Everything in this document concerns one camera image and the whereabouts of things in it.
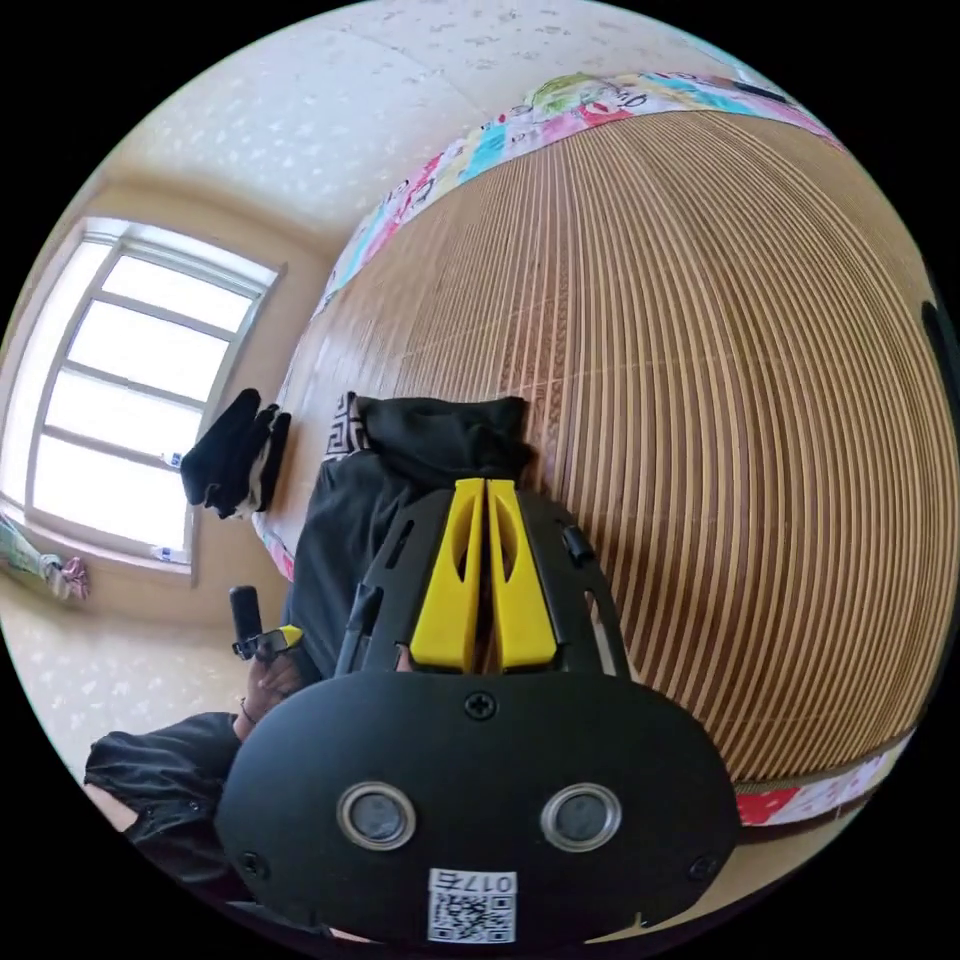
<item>yellow plastic part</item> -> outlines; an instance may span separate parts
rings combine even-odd
[[[289,623],[281,627],[280,632],[283,634],[283,639],[287,641],[288,647],[295,647],[303,639],[303,631]]]
[[[487,482],[487,514],[499,669],[545,666],[556,656],[557,641],[511,481]]]
[[[483,494],[482,479],[457,481],[410,644],[417,666],[467,673],[473,665],[483,556]]]

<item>person's arm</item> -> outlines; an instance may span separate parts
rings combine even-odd
[[[287,656],[254,660],[237,714],[203,713],[144,734],[114,731],[87,758],[83,789],[110,824],[174,879],[197,892],[242,900],[213,826],[242,742],[300,686]]]

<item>circular sensor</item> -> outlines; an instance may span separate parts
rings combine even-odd
[[[417,828],[410,799],[387,783],[358,783],[340,798],[337,822],[346,837],[367,850],[396,850]]]
[[[543,835],[566,853],[602,847],[619,829],[620,801],[606,787],[577,783],[550,798],[540,815]]]

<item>bright window light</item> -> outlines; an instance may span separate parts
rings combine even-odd
[[[0,494],[66,538],[189,563],[173,455],[196,442],[277,274],[143,224],[86,229],[19,358]]]

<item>black sleeve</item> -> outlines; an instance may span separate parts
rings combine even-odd
[[[184,885],[224,900],[250,896],[213,827],[240,749],[234,720],[202,713],[151,733],[108,733],[93,745],[84,773],[84,783],[137,814],[125,836],[141,853]]]

